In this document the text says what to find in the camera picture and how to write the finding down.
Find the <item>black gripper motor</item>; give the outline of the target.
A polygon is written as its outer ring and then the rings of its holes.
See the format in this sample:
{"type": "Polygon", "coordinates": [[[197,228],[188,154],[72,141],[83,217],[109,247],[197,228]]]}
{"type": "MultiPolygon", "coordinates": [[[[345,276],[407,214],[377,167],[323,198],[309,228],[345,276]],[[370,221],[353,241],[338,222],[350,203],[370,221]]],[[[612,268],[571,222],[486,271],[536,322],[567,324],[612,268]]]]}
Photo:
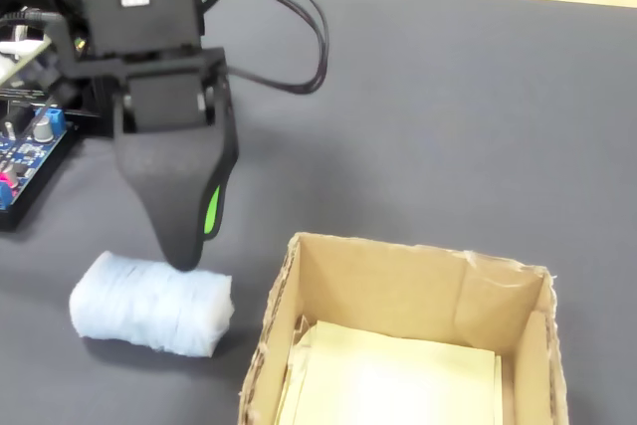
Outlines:
{"type": "Polygon", "coordinates": [[[223,219],[239,140],[225,51],[220,47],[63,49],[63,74],[88,81],[83,108],[113,135],[120,174],[137,195],[165,261],[198,267],[223,219]]]}

